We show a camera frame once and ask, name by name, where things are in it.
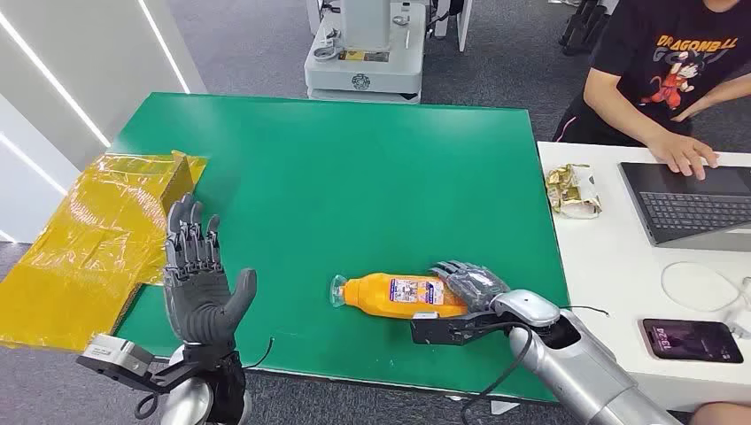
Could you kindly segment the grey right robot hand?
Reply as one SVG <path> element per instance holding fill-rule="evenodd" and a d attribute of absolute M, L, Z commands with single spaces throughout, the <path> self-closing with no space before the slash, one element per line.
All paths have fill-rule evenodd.
<path fill-rule="evenodd" d="M 490 310 L 494 298 L 511 290 L 487 267 L 468 262 L 439 261 L 429 271 L 445 283 L 471 313 Z"/>

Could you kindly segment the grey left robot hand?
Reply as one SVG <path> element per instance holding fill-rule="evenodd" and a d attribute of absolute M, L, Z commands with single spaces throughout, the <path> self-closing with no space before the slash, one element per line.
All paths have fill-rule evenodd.
<path fill-rule="evenodd" d="M 257 273 L 242 269 L 234 288 L 221 261 L 220 216 L 202 226 L 203 204 L 191 193 L 173 202 L 166 217 L 163 268 L 167 317 L 186 344 L 233 350 L 235 333 L 257 294 Z"/>

